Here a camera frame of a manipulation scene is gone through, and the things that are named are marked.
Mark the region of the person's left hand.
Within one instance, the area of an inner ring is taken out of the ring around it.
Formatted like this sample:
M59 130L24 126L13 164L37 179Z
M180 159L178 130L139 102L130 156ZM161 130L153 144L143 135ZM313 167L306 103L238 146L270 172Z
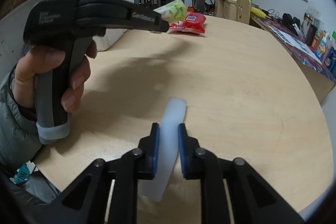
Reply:
M88 58L96 58L96 43L92 41L80 65L70 77L70 86L63 94L60 103L68 113L78 110L84 93L84 83L91 75ZM20 58L14 75L13 95L16 102L25 108L34 107L35 75L47 73L57 68L65 59L65 52L46 47L34 47Z

